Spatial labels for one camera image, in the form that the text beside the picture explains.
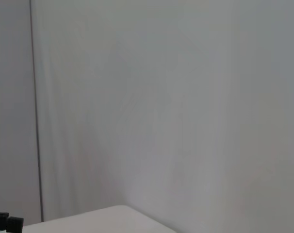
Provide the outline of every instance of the white surface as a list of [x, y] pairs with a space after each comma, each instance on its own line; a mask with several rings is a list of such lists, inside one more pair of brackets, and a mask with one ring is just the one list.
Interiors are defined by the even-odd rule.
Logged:
[[23, 233], [174, 233], [127, 207], [114, 206], [25, 227]]
[[34, 0], [45, 218], [294, 233], [294, 0]]
[[0, 0], [0, 212], [40, 222], [29, 0]]

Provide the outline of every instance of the black object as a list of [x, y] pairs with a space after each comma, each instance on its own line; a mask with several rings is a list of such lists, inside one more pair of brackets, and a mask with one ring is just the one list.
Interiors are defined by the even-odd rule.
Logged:
[[0, 213], [0, 231], [9, 233], [22, 233], [24, 219], [9, 217], [9, 213]]

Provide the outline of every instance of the white table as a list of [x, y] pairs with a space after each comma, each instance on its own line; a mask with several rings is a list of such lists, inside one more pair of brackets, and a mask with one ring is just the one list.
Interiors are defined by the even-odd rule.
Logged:
[[173, 230], [127, 206], [26, 226], [23, 233], [174, 233]]

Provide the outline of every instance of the white wall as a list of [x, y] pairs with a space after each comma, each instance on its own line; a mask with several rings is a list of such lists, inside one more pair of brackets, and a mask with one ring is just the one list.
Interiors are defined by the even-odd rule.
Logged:
[[294, 0], [35, 0], [45, 219], [128, 204], [294, 233]]
[[0, 212], [40, 216], [28, 0], [0, 0]]

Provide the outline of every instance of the gray wall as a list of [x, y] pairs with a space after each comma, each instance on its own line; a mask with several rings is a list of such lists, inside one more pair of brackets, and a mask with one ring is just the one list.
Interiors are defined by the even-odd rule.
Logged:
[[45, 218], [294, 233], [294, 0], [35, 0]]
[[0, 211], [40, 222], [30, 7], [0, 0]]

